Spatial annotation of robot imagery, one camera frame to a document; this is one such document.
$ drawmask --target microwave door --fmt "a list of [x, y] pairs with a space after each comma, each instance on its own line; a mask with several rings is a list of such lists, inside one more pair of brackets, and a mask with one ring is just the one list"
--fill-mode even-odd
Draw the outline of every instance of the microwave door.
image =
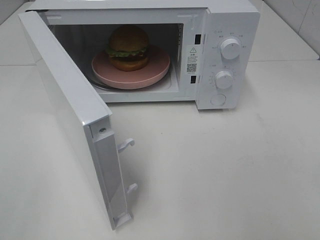
[[132, 217], [128, 211], [118, 153], [133, 145], [116, 145], [108, 106], [35, 11], [19, 15], [25, 36], [57, 120], [65, 132], [91, 189], [115, 229]]

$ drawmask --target timer knob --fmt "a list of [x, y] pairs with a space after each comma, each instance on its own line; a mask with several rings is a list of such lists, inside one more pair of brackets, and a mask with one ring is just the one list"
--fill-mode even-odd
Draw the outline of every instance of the timer knob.
[[240, 54], [240, 42], [234, 37], [225, 39], [220, 44], [220, 51], [225, 59], [235, 59]]
[[220, 71], [215, 75], [215, 85], [218, 89], [230, 88], [234, 77], [230, 71]]

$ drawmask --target microwave oven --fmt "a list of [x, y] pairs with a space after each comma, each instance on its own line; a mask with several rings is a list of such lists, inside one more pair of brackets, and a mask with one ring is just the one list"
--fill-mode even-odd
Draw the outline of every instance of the microwave oven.
[[[260, 14], [248, 0], [36, 0], [19, 15], [44, 87], [111, 228], [130, 220], [106, 103], [195, 101], [199, 110], [236, 107]], [[140, 89], [95, 77], [91, 61], [113, 30], [143, 29], [170, 56], [167, 74]]]

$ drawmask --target warning label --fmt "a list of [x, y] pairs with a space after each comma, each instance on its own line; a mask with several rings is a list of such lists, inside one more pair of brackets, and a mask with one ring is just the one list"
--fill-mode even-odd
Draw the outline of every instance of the warning label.
[[187, 74], [197, 74], [199, 70], [199, 53], [201, 52], [200, 45], [188, 45], [185, 49], [185, 70]]

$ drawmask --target pink plate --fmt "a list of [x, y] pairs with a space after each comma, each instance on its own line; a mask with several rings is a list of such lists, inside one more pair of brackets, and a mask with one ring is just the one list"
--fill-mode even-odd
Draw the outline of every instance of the pink plate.
[[163, 49], [149, 46], [148, 64], [135, 71], [122, 71], [115, 68], [105, 51], [98, 53], [91, 66], [95, 76], [104, 84], [117, 89], [140, 89], [161, 80], [168, 72], [170, 57]]

